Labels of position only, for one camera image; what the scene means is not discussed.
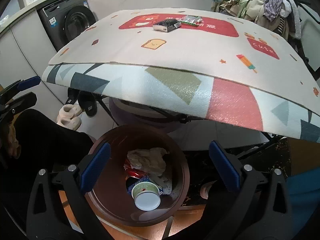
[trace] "metal bolt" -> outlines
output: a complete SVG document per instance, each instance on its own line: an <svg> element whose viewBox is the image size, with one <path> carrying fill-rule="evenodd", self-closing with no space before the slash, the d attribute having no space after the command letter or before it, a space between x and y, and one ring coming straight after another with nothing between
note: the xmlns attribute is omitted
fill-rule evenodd
<svg viewBox="0 0 320 240"><path fill-rule="evenodd" d="M77 166L75 166L74 164L71 164L69 167L68 167L68 171L75 171L77 168Z"/></svg>
<svg viewBox="0 0 320 240"><path fill-rule="evenodd" d="M246 171L252 171L252 166L249 165L249 164L246 164L245 166L243 166L243 168L244 168Z"/></svg>
<svg viewBox="0 0 320 240"><path fill-rule="evenodd" d="M277 174L277 175L281 175L281 170L280 170L280 169L275 169L274 172L275 172L275 174Z"/></svg>
<svg viewBox="0 0 320 240"><path fill-rule="evenodd" d="M42 175L44 175L44 174L45 174L45 169L39 170L39 175L40 175L40 176L42 176Z"/></svg>

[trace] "black slipper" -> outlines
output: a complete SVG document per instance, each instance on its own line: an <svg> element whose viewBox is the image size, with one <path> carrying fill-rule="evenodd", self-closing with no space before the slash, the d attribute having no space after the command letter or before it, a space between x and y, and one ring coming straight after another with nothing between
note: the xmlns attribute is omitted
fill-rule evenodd
<svg viewBox="0 0 320 240"><path fill-rule="evenodd" d="M96 99L90 92L80 91L78 103L89 117L95 116L98 111Z"/></svg>
<svg viewBox="0 0 320 240"><path fill-rule="evenodd" d="M80 90L78 89L68 88L68 100L66 101L65 105L73 105L78 99L79 92Z"/></svg>

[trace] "white fuzzy slipper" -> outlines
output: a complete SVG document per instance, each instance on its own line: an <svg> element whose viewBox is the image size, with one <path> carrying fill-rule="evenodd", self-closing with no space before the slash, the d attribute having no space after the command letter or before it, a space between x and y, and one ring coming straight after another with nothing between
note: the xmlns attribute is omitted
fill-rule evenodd
<svg viewBox="0 0 320 240"><path fill-rule="evenodd" d="M60 118L72 119L81 113L82 113L82 109L79 105L70 105L70 104L64 105L59 111L57 122L59 121Z"/></svg>
<svg viewBox="0 0 320 240"><path fill-rule="evenodd" d="M70 130L77 130L79 126L81 125L81 118L79 116L76 116L75 118L72 119L67 119L65 117L61 117L58 122L58 125L68 128Z"/></svg>

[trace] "paper cup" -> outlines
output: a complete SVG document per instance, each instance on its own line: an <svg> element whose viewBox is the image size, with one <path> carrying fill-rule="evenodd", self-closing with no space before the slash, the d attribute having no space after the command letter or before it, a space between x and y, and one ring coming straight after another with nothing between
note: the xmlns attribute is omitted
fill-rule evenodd
<svg viewBox="0 0 320 240"><path fill-rule="evenodd" d="M151 211L160 205L159 188L152 182L144 181L135 185L131 195L136 207L143 211Z"/></svg>

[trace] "white cabinet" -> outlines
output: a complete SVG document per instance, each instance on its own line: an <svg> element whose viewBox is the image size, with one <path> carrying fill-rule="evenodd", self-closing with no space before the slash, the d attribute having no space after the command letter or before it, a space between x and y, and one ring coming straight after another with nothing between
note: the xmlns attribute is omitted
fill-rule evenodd
<svg viewBox="0 0 320 240"><path fill-rule="evenodd" d="M43 28L37 11L33 11L14 25L12 33L33 70L42 77L48 62L56 54L56 50ZM50 83L45 84L62 103L67 101L68 88Z"/></svg>
<svg viewBox="0 0 320 240"><path fill-rule="evenodd" d="M5 88L19 79L28 79L35 75L9 30L0 39L0 84ZM55 121L62 104L43 82L19 93L16 98L28 92L34 92L38 98L33 108Z"/></svg>

